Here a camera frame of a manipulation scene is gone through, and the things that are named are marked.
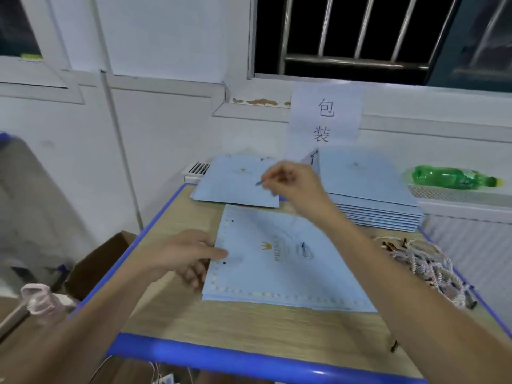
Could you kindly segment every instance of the wooden tabletop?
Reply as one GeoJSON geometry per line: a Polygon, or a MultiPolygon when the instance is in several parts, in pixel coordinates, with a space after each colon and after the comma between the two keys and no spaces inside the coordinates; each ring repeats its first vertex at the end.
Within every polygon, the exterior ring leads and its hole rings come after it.
{"type": "MultiPolygon", "coordinates": [[[[184,229],[214,237],[224,204],[192,200],[185,186],[134,251],[184,229]]],[[[281,202],[278,211],[294,213],[281,202]]],[[[368,236],[416,238],[419,233],[364,228],[368,236]]],[[[467,310],[478,323],[512,348],[512,341],[482,305],[467,310]]],[[[318,311],[260,303],[202,301],[174,272],[149,286],[126,323],[125,333],[244,352],[319,362],[339,367],[421,377],[377,313],[318,311]]]]}

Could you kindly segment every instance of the white rope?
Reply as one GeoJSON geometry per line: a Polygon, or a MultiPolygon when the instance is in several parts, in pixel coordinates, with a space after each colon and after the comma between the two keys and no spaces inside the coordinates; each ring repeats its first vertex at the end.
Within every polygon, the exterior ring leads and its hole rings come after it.
{"type": "Polygon", "coordinates": [[[391,257],[408,265],[411,272],[428,281],[454,305],[462,307],[466,304],[470,286],[457,276],[451,260],[437,245],[421,239],[408,241],[387,236],[375,237],[374,241],[382,241],[381,248],[386,249],[391,257]]]}

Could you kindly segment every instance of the pink plastic object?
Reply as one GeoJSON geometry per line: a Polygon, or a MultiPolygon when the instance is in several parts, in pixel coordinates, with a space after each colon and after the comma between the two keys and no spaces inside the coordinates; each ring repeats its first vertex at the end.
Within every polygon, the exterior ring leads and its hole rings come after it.
{"type": "Polygon", "coordinates": [[[21,293],[27,309],[37,316],[37,321],[42,325],[60,318],[65,310],[64,305],[45,284],[25,284],[21,293]]]}

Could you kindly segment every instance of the person's right hand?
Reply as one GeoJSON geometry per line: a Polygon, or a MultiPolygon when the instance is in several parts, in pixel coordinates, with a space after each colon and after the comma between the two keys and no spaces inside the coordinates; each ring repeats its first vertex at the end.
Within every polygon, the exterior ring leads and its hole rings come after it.
{"type": "Polygon", "coordinates": [[[285,197],[297,213],[315,225],[331,213],[338,213],[310,165],[281,161],[270,167],[261,181],[263,188],[285,197]]]}

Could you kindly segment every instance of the small black object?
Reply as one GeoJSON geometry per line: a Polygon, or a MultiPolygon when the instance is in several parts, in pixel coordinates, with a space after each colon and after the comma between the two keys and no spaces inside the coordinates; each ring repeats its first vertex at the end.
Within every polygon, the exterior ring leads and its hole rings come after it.
{"type": "Polygon", "coordinates": [[[398,340],[396,339],[395,340],[395,343],[393,344],[393,346],[391,347],[390,351],[391,353],[395,353],[395,350],[398,348],[398,340]]]}

